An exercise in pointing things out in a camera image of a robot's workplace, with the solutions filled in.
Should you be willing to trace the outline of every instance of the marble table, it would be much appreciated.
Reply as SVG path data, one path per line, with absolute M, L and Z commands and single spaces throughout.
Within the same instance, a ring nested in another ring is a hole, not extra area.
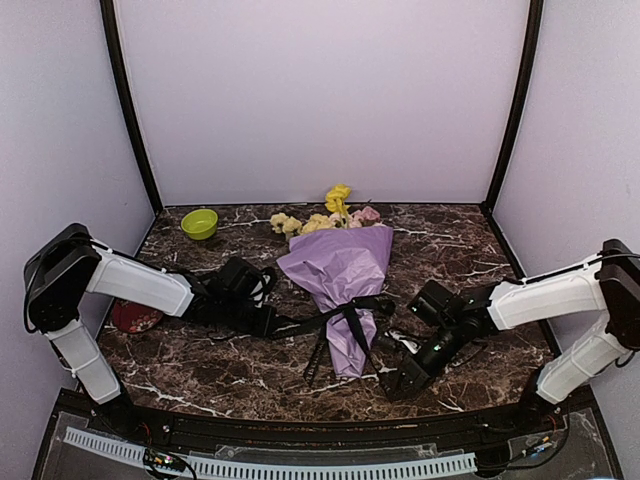
M 394 228 L 384 292 L 397 303 L 396 314 L 377 320 L 389 328 L 428 336 L 407 303 L 428 279 L 452 290 L 497 281 L 513 272 L 479 208 L 475 205 L 373 204 Z M 197 274 L 241 256 L 259 268 L 274 266 L 288 252 L 284 236 L 268 219 L 285 212 L 297 218 L 324 213 L 322 205 L 215 206 L 218 233 L 195 242 L 180 230 L 193 208 L 172 207 L 160 214 L 139 258 L 167 269 Z M 317 313 L 309 294 L 280 275 L 270 303 L 290 317 Z M 154 329 L 127 335 L 110 324 L 99 337 L 107 360 L 120 374 L 134 402 L 175 412 L 251 420 L 363 421 L 478 410 L 517 401 L 532 370 L 552 358 L 538 325 L 529 324 L 465 348 L 445 375 L 417 398 L 390 403 L 367 366 L 361 379 L 339 379 L 330 360 L 312 386 L 302 372 L 317 334 L 269 341 L 165 318 Z M 393 372 L 401 352 L 387 342 L 372 349 L 383 372 Z

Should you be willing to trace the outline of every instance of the yellow flower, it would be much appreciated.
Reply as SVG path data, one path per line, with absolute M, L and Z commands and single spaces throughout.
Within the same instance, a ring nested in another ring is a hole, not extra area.
M 313 215 L 311 215 L 311 218 L 309 218 L 310 222 L 316 222 L 316 223 L 322 223 L 322 222 L 327 222 L 329 221 L 329 217 L 327 217 L 326 215 L 321 215 L 319 213 L 314 213 Z
M 318 225 L 320 225 L 318 222 L 308 222 L 304 227 L 302 227 L 302 230 L 300 231 L 300 233 L 302 235 L 306 235 L 307 233 L 313 233 L 318 228 Z
M 339 213 L 346 217 L 349 207 L 345 205 L 344 202 L 350 194 L 351 189 L 342 183 L 333 187 L 325 197 L 325 200 L 327 201 L 327 203 L 325 203 L 327 210 L 332 213 Z
M 327 220 L 326 222 L 318 223 L 316 230 L 329 230 L 331 228 L 336 228 L 336 226 Z
M 293 217 L 287 218 L 285 222 L 282 224 L 282 231 L 284 233 L 295 233 L 295 232 L 300 233 L 301 229 L 302 229 L 302 222 Z
M 282 226 L 288 219 L 289 217 L 284 213 L 278 213 L 277 215 L 271 216 L 271 220 L 269 221 L 269 223 L 271 223 L 274 232 L 282 233 Z

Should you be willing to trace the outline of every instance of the purple wrapping paper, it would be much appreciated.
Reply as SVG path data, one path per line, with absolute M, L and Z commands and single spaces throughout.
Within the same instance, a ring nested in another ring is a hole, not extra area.
M 309 291 L 321 312 L 353 297 L 375 295 L 389 265 L 393 229 L 385 226 L 319 230 L 294 237 L 291 253 L 278 259 L 282 271 Z M 358 310 L 369 346 L 376 334 L 373 314 Z M 333 369 L 339 377 L 360 377 L 366 356 L 351 335 L 343 315 L 327 324 Z

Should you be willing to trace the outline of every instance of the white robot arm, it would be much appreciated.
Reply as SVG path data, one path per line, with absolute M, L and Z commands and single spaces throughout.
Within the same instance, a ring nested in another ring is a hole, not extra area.
M 233 257 L 204 279 L 168 273 L 114 252 L 80 224 L 67 227 L 34 255 L 24 279 L 27 331 L 40 331 L 51 341 L 96 409 L 122 434 L 130 434 L 139 421 L 126 389 L 81 320 L 78 304 L 85 292 L 194 321 L 206 316 L 206 321 L 253 335 L 267 336 L 280 326 L 275 308 L 263 304 L 275 282 L 273 269 L 257 270 Z
M 640 348 L 637 258 L 622 242 L 609 240 L 599 254 L 538 277 L 505 280 L 460 294 L 427 282 L 409 307 L 440 328 L 417 353 L 405 357 L 396 390 L 423 388 L 475 338 L 527 322 L 598 311 L 597 322 L 569 350 L 535 372 L 532 391 L 525 391 L 521 406 L 545 410 L 562 402 L 616 359 Z

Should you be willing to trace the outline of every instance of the white wall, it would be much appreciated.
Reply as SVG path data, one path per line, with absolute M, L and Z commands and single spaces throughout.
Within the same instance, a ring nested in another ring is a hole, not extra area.
M 0 451 L 31 478 L 58 389 L 48 342 L 22 326 L 25 261 L 78 221 L 133 251 L 152 212 L 119 110 L 97 1 L 3 2 L 0 13 Z M 106 301 L 86 302 L 95 331 Z
M 605 239 L 640 252 L 638 2 L 546 2 L 527 106 L 496 211 L 527 274 Z M 568 346 L 589 316 L 556 322 Z M 640 366 L 593 382 L 627 478 L 640 478 Z
M 484 199 L 527 0 L 118 4 L 165 203 Z

